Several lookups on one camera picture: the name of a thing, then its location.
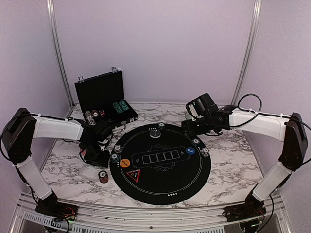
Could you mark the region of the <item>green 50 chip stack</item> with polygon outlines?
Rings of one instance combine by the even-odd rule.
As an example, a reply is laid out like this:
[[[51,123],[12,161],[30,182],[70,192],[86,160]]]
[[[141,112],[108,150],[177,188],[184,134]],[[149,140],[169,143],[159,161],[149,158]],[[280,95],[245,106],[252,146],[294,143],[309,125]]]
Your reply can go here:
[[[118,163],[120,161],[120,156],[117,153],[113,153],[110,156],[111,163]]]

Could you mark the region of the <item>red triangular all-in marker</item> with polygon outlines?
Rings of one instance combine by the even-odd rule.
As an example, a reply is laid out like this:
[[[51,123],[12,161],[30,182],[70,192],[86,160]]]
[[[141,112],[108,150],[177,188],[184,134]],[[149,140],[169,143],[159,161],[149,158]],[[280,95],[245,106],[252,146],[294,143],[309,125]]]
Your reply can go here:
[[[132,178],[136,183],[139,180],[141,169],[132,170],[126,173],[126,175]]]

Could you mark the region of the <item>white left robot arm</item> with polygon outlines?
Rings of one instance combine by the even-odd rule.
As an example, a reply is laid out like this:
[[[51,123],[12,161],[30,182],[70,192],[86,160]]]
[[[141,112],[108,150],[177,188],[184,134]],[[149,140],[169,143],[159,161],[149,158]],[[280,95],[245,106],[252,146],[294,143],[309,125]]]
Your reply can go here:
[[[51,216],[61,212],[61,204],[38,166],[32,158],[33,139],[53,138],[78,141],[92,162],[100,162],[103,156],[104,142],[113,136],[112,129],[105,121],[89,125],[82,119],[68,119],[30,113],[20,108],[3,128],[0,144],[8,155],[20,177],[43,200],[42,207]]]

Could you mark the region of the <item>blue small blind button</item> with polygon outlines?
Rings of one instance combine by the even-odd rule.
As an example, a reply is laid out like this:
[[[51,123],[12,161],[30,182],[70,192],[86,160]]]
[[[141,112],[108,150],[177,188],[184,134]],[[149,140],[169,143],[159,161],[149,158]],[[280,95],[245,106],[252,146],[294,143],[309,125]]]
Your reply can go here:
[[[195,148],[193,148],[193,147],[187,147],[187,148],[186,148],[186,153],[187,153],[188,155],[194,155],[194,154],[196,153],[196,150],[195,150]]]

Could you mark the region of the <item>orange big blind button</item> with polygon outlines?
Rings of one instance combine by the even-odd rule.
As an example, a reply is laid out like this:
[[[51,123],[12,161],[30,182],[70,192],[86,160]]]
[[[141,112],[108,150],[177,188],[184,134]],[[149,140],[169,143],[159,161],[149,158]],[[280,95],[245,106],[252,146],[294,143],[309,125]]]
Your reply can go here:
[[[131,165],[131,162],[129,159],[122,159],[120,161],[120,166],[123,167],[123,168],[127,168]]]

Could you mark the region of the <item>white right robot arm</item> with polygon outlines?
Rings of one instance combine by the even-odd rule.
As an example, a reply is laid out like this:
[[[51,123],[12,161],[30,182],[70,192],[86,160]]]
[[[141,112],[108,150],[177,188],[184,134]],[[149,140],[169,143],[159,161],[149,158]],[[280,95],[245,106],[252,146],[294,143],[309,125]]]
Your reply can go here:
[[[242,131],[264,174],[251,191],[252,199],[241,206],[244,217],[252,217],[269,194],[281,187],[290,175],[307,163],[306,129],[299,113],[273,114],[246,110],[234,105],[222,108],[216,104],[190,102],[186,105],[190,119],[183,122],[187,135],[202,135],[209,131]]]

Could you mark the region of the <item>clear acrylic dealer button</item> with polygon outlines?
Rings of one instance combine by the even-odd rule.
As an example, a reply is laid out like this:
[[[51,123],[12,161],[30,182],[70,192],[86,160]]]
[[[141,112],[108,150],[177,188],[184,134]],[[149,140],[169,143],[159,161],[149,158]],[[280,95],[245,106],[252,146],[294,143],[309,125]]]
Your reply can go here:
[[[150,131],[149,135],[151,138],[157,139],[161,136],[161,131],[158,129],[153,129]]]

